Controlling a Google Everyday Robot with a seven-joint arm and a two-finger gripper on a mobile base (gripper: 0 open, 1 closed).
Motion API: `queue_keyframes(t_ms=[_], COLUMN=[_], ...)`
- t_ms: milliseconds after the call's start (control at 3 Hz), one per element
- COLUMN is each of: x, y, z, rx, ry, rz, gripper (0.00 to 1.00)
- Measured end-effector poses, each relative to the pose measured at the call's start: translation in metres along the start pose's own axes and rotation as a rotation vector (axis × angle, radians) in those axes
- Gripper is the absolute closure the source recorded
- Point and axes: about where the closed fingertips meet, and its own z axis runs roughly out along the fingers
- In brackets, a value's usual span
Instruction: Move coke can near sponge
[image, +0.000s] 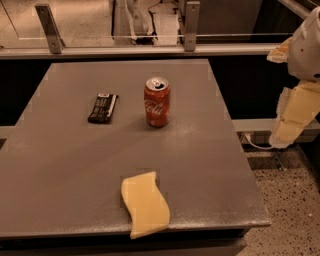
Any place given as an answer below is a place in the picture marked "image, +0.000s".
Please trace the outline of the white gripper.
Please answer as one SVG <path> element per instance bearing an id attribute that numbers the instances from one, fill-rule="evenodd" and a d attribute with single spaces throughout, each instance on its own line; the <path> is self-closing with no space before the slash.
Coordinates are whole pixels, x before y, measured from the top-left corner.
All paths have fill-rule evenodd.
<path id="1" fill-rule="evenodd" d="M 300 81 L 293 89 L 285 87 L 276 109 L 277 117 L 269 137 L 273 148 L 293 144 L 306 126 L 320 113 L 320 7 L 314 8 L 292 38 L 271 50 L 267 60 L 287 63 L 290 75 Z"/>

